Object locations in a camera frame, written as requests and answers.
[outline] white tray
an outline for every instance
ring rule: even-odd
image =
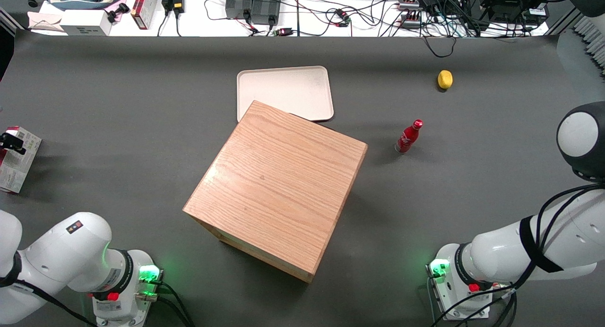
[[[241,71],[237,75],[238,122],[255,100],[306,120],[324,121],[334,116],[324,66]]]

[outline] yellow lemon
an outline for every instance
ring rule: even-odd
[[[452,87],[452,83],[454,82],[454,77],[452,77],[451,71],[443,70],[439,72],[439,76],[437,77],[437,83],[439,87],[447,90]]]

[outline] red button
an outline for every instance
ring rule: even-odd
[[[479,285],[478,284],[469,284],[468,290],[470,290],[471,293],[475,293],[476,291],[479,291]]]
[[[120,295],[118,293],[109,293],[109,294],[107,294],[107,300],[108,301],[117,301],[117,298],[119,296]]]

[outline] white table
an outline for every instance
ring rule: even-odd
[[[330,8],[339,8],[340,6],[337,4],[328,4],[325,2],[319,2],[316,0],[298,0],[302,6],[313,10],[328,10]],[[339,2],[341,4],[346,4],[349,6],[353,6],[355,8],[363,8],[367,7],[371,4],[372,0],[329,0],[333,2]],[[279,15],[279,23],[275,28],[282,27],[291,27],[296,29],[296,0],[282,0],[284,4],[281,4],[280,15]],[[127,0],[125,2],[128,7],[132,7],[134,4],[134,0]],[[397,0],[389,0],[385,4],[385,9],[388,9],[385,13],[384,22],[387,24],[391,24],[400,14],[400,11],[396,8]],[[179,19],[179,32],[182,36],[248,36],[251,32],[245,28],[242,24],[238,23],[238,21],[233,19],[222,19],[225,17],[225,0],[185,0],[184,1],[185,13],[180,15]],[[374,17],[380,17],[381,15],[382,4],[378,4],[374,6]],[[51,14],[61,14],[62,11],[55,8],[49,2],[45,1],[40,8],[41,13],[51,13]],[[322,13],[318,13],[317,16],[322,19],[325,19],[325,15]],[[132,17],[128,14],[124,15],[119,23],[115,23],[112,26],[112,31],[110,32],[110,36],[157,36],[158,28],[164,19],[164,9],[160,4],[160,0],[158,0],[158,4],[156,7],[156,14],[154,15],[154,19],[151,24],[151,28],[148,30],[140,30],[137,25],[134,23]],[[379,36],[384,32],[385,28],[388,28],[388,25],[383,25],[382,29],[379,32],[380,26],[372,27],[365,22],[363,22],[359,15],[352,15],[352,26],[346,28],[339,28],[336,26],[329,26],[327,32],[324,36]],[[266,31],[268,30],[268,26],[255,26],[258,30]],[[309,34],[321,34],[326,30],[327,25],[320,22],[317,17],[308,10],[300,8],[300,28],[301,32],[306,32]],[[450,26],[449,31],[452,31],[452,27],[456,28],[455,24]],[[505,24],[491,24],[490,28],[486,31],[482,32],[482,36],[501,36],[507,34],[505,30]],[[510,30],[508,31],[508,35],[512,36],[514,32],[514,28],[517,28],[516,36],[522,36],[523,33],[521,31],[521,26],[508,25]],[[543,23],[540,27],[532,30],[531,35],[544,35],[548,27],[546,23]],[[49,34],[49,35],[66,35],[61,32],[52,32],[48,30],[33,30],[33,32]],[[442,25],[428,25],[426,26],[426,31],[423,30],[423,34],[426,36],[444,36],[447,30],[445,26]],[[465,31],[462,27],[458,27],[457,32],[459,34],[464,35]],[[395,36],[419,36],[419,31],[410,31],[404,30],[403,28],[399,29]],[[171,13],[166,20],[166,23],[162,26],[162,30],[160,31],[160,36],[177,36],[176,30],[176,20],[175,15]]]

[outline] green led light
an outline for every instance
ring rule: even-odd
[[[449,269],[449,261],[437,258],[431,262],[429,267],[432,271],[433,277],[443,277]]]
[[[156,281],[160,277],[160,269],[154,265],[142,266],[138,269],[138,279],[142,281]]]

